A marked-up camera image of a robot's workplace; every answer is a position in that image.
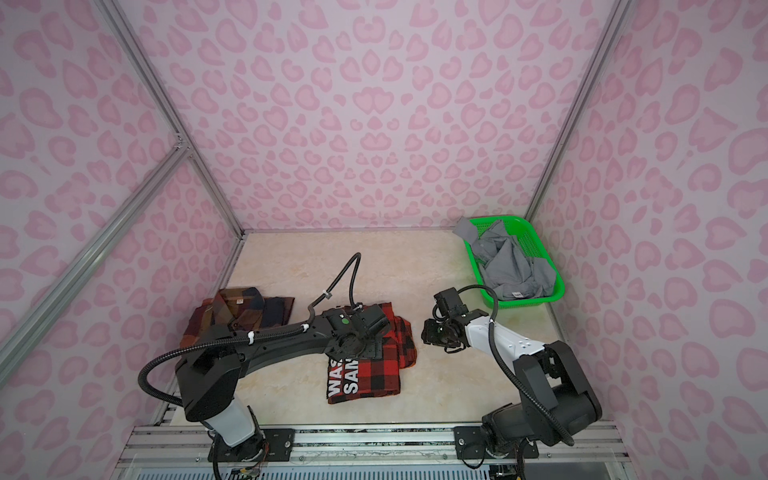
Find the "red black plaid shirt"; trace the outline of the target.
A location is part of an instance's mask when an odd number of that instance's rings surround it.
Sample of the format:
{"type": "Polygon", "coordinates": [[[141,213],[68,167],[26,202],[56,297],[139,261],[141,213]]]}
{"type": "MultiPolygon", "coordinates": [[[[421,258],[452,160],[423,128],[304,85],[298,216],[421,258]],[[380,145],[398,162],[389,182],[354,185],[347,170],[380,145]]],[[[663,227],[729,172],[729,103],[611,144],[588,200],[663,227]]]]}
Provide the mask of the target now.
{"type": "Polygon", "coordinates": [[[330,360],[326,392],[329,404],[399,395],[400,371],[416,364],[411,323],[397,315],[390,302],[380,303],[379,307],[390,323],[390,331],[382,339],[381,357],[330,360]]]}

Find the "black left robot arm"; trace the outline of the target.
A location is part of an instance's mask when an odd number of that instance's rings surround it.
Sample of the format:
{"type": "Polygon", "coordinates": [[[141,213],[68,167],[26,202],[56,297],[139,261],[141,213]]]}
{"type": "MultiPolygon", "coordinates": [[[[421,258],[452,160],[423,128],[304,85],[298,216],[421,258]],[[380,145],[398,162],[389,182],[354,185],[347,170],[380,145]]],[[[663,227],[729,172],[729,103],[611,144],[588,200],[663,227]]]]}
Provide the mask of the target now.
{"type": "Polygon", "coordinates": [[[383,353],[390,321],[379,306],[330,309],[300,324],[264,331],[215,326],[181,355],[175,373],[189,422],[212,434],[208,461],[259,461],[268,440],[252,409],[236,395],[239,381],[262,368],[322,354],[335,361],[383,353]]]}

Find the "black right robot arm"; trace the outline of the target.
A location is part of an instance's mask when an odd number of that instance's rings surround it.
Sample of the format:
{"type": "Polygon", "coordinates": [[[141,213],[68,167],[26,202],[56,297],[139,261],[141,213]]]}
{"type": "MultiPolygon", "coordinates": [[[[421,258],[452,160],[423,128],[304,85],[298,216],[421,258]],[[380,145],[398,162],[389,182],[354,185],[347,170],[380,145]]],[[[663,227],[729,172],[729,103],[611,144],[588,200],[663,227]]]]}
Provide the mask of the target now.
{"type": "Polygon", "coordinates": [[[537,455],[539,442],[574,445],[575,435],[599,421],[603,410],[571,347],[563,341],[542,343],[503,326],[497,320],[497,298],[489,312],[469,309],[461,294],[470,290],[491,292],[469,285],[434,295],[422,341],[447,354],[475,349],[490,355],[520,400],[483,416],[477,431],[459,433],[457,456],[525,459],[537,455]]]}

